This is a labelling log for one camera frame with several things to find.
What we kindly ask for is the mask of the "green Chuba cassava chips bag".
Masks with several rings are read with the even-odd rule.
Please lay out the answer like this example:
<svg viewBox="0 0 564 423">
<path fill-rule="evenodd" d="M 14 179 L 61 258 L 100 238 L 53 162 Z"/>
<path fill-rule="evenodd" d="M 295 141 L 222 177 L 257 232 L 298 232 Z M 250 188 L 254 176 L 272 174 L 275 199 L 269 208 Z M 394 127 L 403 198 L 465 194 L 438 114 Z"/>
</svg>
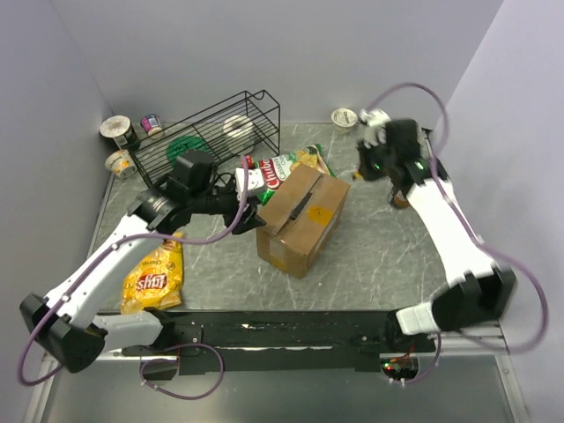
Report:
<svg viewBox="0 0 564 423">
<path fill-rule="evenodd" d="M 261 205 L 266 205 L 290 173 L 300 164 L 334 176 L 323 157 L 323 148 L 319 144 L 309 145 L 300 150 L 282 154 L 265 160 L 253 161 L 253 169 L 259 169 L 263 175 L 266 190 L 258 195 Z"/>
</svg>

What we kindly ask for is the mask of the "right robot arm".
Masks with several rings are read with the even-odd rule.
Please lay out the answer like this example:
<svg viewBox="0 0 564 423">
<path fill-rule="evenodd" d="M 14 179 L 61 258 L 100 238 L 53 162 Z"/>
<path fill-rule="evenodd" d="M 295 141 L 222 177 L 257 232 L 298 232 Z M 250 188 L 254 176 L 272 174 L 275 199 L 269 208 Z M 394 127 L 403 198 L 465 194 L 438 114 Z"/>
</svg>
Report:
<svg viewBox="0 0 564 423">
<path fill-rule="evenodd" d="M 474 243 L 448 174 L 438 160 L 423 153 L 420 126 L 381 112 L 363 115 L 360 122 L 364 135 L 357 144 L 357 176 L 367 182 L 390 179 L 392 192 L 401 194 L 424 223 L 448 284 L 433 299 L 395 311 L 385 330 L 387 345 L 402 352 L 416 335 L 499 319 L 516 287 L 516 275 Z"/>
</svg>

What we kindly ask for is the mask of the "brown cardboard express box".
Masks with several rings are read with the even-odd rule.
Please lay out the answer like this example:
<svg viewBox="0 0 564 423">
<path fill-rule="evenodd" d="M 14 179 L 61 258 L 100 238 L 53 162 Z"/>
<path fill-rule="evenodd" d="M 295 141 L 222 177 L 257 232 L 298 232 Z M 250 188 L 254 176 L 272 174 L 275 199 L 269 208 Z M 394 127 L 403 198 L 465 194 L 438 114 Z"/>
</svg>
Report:
<svg viewBox="0 0 564 423">
<path fill-rule="evenodd" d="M 350 184 L 304 164 L 297 166 L 258 216 L 259 258 L 303 278 L 339 222 Z"/>
</svg>

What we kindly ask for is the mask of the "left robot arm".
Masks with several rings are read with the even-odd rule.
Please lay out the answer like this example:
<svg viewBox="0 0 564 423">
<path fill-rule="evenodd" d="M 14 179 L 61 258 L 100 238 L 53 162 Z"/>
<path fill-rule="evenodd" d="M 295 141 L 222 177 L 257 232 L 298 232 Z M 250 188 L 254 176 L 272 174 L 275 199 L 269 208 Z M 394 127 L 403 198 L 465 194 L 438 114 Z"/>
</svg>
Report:
<svg viewBox="0 0 564 423">
<path fill-rule="evenodd" d="M 106 351 L 145 345 L 153 353 L 168 352 L 174 343 L 174 321 L 148 308 L 131 315 L 102 316 L 99 311 L 113 287 L 195 214 L 221 215 L 226 228 L 205 245 L 229 234 L 243 234 L 263 224 L 257 196 L 266 189 L 261 171 L 246 159 L 217 185 L 219 177 L 208 152 L 188 150 L 173 170 L 137 195 L 107 240 L 61 285 L 45 296 L 30 294 L 19 308 L 38 343 L 61 367 L 77 373 Z"/>
</svg>

